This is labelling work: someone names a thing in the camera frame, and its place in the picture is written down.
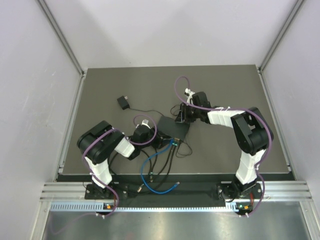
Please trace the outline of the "black network switch box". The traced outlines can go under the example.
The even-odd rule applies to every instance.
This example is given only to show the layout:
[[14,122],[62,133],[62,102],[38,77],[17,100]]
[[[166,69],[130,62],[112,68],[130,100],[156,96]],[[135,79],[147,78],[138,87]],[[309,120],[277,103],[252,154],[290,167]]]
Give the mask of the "black network switch box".
[[184,141],[190,129],[189,123],[175,122],[173,118],[161,116],[157,129],[165,135]]

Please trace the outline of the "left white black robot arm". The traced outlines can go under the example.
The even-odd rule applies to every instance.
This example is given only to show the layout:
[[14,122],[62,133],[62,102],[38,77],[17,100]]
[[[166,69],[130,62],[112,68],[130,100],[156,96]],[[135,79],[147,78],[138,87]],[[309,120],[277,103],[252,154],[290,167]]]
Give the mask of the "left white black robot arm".
[[142,149],[160,149],[171,140],[172,137],[159,131],[157,127],[149,126],[147,119],[138,124],[129,137],[103,120],[78,139],[77,147],[90,168],[92,184],[96,187],[97,194],[106,199],[114,191],[108,163],[112,152],[133,160],[140,155]]

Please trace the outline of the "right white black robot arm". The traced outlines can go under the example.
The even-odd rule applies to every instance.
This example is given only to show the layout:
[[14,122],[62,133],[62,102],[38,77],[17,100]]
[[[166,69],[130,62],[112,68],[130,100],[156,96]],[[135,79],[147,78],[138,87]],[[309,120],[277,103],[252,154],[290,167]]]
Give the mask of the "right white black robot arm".
[[197,119],[210,125],[232,128],[241,156],[239,167],[232,180],[234,194],[245,198],[257,182],[260,161],[265,156],[274,135],[256,107],[236,110],[216,106],[211,109],[180,104],[175,122],[190,124]]

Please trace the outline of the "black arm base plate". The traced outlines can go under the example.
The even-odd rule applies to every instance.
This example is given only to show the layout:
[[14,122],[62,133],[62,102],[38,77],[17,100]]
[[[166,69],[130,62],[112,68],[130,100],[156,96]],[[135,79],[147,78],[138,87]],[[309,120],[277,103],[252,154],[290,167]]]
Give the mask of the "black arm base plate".
[[144,196],[199,196],[204,195],[213,200],[231,200],[231,199],[249,199],[253,197],[258,200],[262,196],[262,187],[258,183],[246,192],[236,195],[236,191],[231,188],[230,183],[221,182],[181,182],[174,189],[170,188],[174,184],[172,182],[162,184],[157,192],[149,190],[146,186],[141,184],[129,184],[127,182],[113,182],[111,188],[116,191],[120,200],[128,200],[136,197]]

